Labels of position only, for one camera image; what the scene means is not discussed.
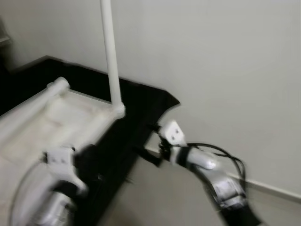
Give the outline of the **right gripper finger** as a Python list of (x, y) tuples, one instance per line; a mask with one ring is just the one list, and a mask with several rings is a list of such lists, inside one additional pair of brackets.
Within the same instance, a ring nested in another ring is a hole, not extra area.
[(160, 166), (163, 163), (161, 156), (156, 156), (153, 152), (149, 151), (146, 148), (137, 147), (137, 154), (140, 158), (146, 160), (149, 163), (152, 163), (155, 166)]

